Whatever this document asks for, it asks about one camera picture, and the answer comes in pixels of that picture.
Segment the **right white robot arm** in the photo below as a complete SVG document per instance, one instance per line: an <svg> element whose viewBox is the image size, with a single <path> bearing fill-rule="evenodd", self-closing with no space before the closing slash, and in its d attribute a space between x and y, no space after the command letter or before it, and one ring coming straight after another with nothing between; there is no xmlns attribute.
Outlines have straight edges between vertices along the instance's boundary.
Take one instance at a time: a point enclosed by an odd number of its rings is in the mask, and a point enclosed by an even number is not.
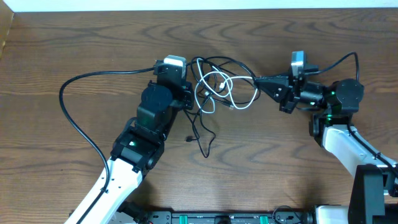
<svg viewBox="0 0 398 224"><path fill-rule="evenodd" d="M330 86L309 81L321 73L316 65L293 64L287 73L254 80L285 113L293 112L299 103L309 105L314 111L310 135L354 178L348 206L317 205L302 222L397 223L397 205L384 200L385 195L397 196L397 162L372 147L352 124L363 99L363 85L358 77Z"/></svg>

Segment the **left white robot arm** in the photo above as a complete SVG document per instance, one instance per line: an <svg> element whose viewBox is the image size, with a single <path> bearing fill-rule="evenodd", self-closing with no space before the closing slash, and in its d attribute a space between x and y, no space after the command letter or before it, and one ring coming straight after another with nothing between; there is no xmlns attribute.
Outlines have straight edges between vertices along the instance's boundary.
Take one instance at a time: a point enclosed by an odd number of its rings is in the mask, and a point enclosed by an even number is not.
<svg viewBox="0 0 398 224"><path fill-rule="evenodd" d="M168 55L150 70L156 81L142 92L136 116L113 143L111 157L102 159L104 170L67 223L108 223L159 161L178 112L193 108L185 58Z"/></svg>

